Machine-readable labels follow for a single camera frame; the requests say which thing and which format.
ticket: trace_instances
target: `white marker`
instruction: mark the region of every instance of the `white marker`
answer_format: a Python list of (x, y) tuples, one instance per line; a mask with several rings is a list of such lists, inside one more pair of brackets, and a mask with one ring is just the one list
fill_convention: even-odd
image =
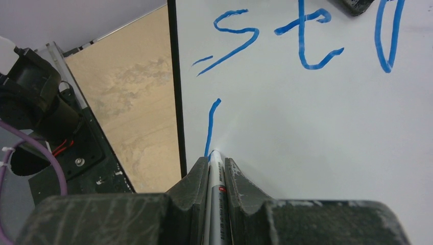
[(204, 245), (232, 244), (224, 164), (217, 150), (210, 153)]

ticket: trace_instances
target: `blue marker stroke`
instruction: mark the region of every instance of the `blue marker stroke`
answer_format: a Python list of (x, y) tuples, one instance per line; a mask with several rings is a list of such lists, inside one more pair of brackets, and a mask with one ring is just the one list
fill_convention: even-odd
[(210, 146), (210, 141), (212, 139), (212, 128), (213, 128), (213, 114), (215, 113), (215, 110), (217, 109), (217, 107), (220, 105), (221, 103), (221, 99), (218, 98), (213, 104), (212, 107), (209, 110), (209, 126), (207, 128), (207, 139), (206, 139), (206, 147), (204, 149), (204, 156), (207, 157), (208, 156), (208, 152), (209, 152), (209, 146)]
[[(325, 9), (318, 9), (316, 12), (311, 13), (311, 14), (307, 14), (305, 16), (305, 20), (312, 20), (312, 19), (316, 19), (319, 18), (320, 16), (323, 16), (323, 18), (317, 19), (316, 21), (319, 23), (328, 23), (331, 21), (331, 14), (325, 10)], [(292, 22), (290, 22), (287, 26), (283, 26), (280, 28), (277, 28), (274, 30), (274, 33), (277, 36), (283, 35), (284, 33), (290, 31), (293, 27), (298, 26), (299, 25), (299, 19), (296, 19)]]
[(305, 6), (304, 6), (304, 0), (299, 0), (299, 59), (301, 60), (302, 66), (304, 66), (305, 69), (309, 70), (317, 70), (323, 68), (334, 56), (340, 55), (344, 48), (342, 47), (339, 50), (333, 50), (328, 53), (328, 55), (323, 58), (323, 60), (316, 65), (309, 65), (307, 63), (307, 59), (305, 58)]
[(218, 22), (220, 22), (221, 20), (231, 16), (231, 15), (238, 15), (238, 14), (243, 14), (248, 12), (248, 9), (240, 9), (240, 10), (230, 10), (225, 12), (224, 14), (222, 14), (220, 17), (216, 18), (216, 20), (213, 22), (213, 26), (220, 32), (229, 32), (229, 33), (236, 33), (236, 34), (242, 34), (242, 33), (246, 33), (246, 32), (252, 32), (254, 33), (253, 36), (246, 41), (244, 44), (242, 44), (241, 46), (235, 48), (233, 51), (231, 51), (230, 53), (228, 53), (227, 55), (225, 55), (224, 57), (220, 58), (219, 60), (215, 61), (213, 64), (211, 64), (210, 66), (208, 66), (207, 68), (205, 68), (204, 70), (202, 70), (198, 75), (200, 76), (201, 74), (207, 72), (208, 70), (214, 68), (215, 66), (217, 66), (218, 64), (220, 64), (221, 62), (227, 60), (228, 58), (232, 57), (233, 55), (235, 55), (236, 53), (238, 53), (239, 51), (242, 51), (244, 49), (246, 49), (248, 46), (250, 46), (253, 42), (255, 42), (255, 40), (258, 37), (259, 34), (259, 30), (257, 28), (243, 28), (240, 30), (233, 30), (233, 29), (228, 29), (228, 28), (220, 28), (218, 27)]
[(197, 64), (197, 63), (200, 63), (200, 62), (202, 62), (202, 61), (205, 61), (205, 60), (208, 60), (208, 59), (212, 59), (212, 58), (213, 58), (213, 55), (208, 56), (208, 57), (205, 57), (205, 58), (203, 58), (203, 59), (200, 59), (200, 60), (194, 62), (194, 63), (192, 64), (192, 66), (194, 66), (194, 65)]
[(404, 0), (398, 0), (397, 6), (395, 8), (393, 32), (391, 37), (391, 49), (390, 49), (390, 56), (388, 57), (388, 60), (385, 59), (385, 55), (383, 54), (382, 41), (380, 39), (383, 11), (385, 9), (385, 5), (387, 4), (387, 2), (388, 2), (387, 0), (380, 0), (379, 7), (377, 9), (376, 28), (374, 30), (374, 42), (376, 44), (376, 51), (377, 51), (377, 56), (379, 58), (380, 66), (382, 66), (382, 69), (386, 73), (390, 73), (394, 66), (395, 55), (397, 53), (398, 31), (400, 29), (400, 19), (401, 19), (401, 13), (403, 12)]

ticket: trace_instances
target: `wooden table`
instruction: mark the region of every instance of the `wooden table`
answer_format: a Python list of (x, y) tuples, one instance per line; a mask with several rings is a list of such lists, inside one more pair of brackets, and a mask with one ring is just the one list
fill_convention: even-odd
[(137, 192), (181, 178), (167, 7), (66, 58)]

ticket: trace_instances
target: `black whiteboard edge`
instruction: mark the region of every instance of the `black whiteboard edge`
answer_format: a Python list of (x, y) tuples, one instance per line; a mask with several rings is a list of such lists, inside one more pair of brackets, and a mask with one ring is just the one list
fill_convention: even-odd
[(182, 89), (180, 83), (179, 43), (177, 40), (176, 0), (167, 0), (169, 9), (170, 45), (172, 48), (173, 83), (175, 90), (177, 138), (179, 144), (180, 174), (186, 176), (185, 134), (183, 131)]

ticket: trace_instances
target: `bolt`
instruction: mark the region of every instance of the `bolt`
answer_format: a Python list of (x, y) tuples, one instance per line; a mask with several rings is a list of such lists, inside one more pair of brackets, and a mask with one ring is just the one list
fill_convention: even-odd
[(84, 159), (83, 159), (83, 158), (77, 158), (77, 159), (75, 159), (75, 164), (76, 164), (78, 167), (83, 166), (83, 165), (84, 165)]

